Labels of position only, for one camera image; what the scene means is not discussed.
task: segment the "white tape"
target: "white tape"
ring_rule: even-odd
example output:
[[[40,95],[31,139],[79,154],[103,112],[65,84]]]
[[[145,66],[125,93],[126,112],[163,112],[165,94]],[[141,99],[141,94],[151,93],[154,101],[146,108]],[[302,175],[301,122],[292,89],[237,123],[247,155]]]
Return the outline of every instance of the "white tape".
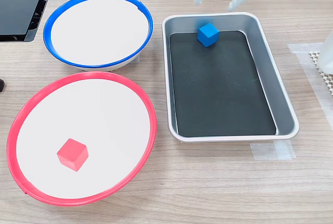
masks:
[[[311,60],[310,52],[320,51],[323,43],[288,44],[290,51],[298,58],[312,89],[325,113],[327,121],[333,130],[333,99],[315,63]]]
[[[276,140],[274,143],[251,143],[250,146],[255,160],[292,160],[296,157],[290,140]]]

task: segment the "wood grain surface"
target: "wood grain surface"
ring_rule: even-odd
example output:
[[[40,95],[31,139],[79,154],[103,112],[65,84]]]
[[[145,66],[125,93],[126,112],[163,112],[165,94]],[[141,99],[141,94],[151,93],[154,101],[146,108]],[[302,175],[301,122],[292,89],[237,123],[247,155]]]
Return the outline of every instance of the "wood grain surface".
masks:
[[[294,160],[256,161],[248,142],[184,144],[170,135],[161,22],[173,14],[226,12],[231,0],[204,0],[199,7],[194,0],[141,0],[153,16],[153,36],[140,62],[116,73],[138,83],[155,106],[158,132],[146,165],[122,190],[86,206],[49,206],[24,195],[7,167],[7,135],[37,91],[79,72],[53,58],[42,39],[46,19],[66,1],[49,0],[33,42],[0,43],[0,78],[6,82],[0,93],[1,224],[333,223],[333,131],[287,46],[323,42],[333,29],[333,0],[248,0],[238,8],[260,19],[299,117]]]

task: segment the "textured mat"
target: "textured mat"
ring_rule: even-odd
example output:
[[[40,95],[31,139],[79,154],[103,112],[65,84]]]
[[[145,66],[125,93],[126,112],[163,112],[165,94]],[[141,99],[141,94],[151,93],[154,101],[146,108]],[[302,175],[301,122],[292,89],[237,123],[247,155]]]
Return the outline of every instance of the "textured mat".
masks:
[[[312,61],[315,63],[318,72],[320,73],[321,77],[323,78],[325,85],[327,86],[329,92],[333,96],[333,75],[332,74],[326,74],[320,70],[320,68],[317,65],[317,60],[319,57],[320,52],[319,51],[311,51],[309,52],[309,55],[312,59]]]

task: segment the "rubber mat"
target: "rubber mat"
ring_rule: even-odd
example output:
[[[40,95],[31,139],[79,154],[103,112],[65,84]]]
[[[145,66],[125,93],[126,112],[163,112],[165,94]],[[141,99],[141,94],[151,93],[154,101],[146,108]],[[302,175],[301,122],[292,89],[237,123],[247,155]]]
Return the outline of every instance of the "rubber mat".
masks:
[[[317,61],[319,58],[320,51],[312,51],[309,53],[312,61],[315,63],[318,72],[320,73],[321,77],[323,78],[325,85],[327,86],[327,89],[329,90],[329,93],[333,96],[333,75],[327,74],[321,71],[321,69],[317,65]]]
[[[220,32],[205,48],[196,33],[170,36],[178,133],[185,137],[274,135],[246,37]]]

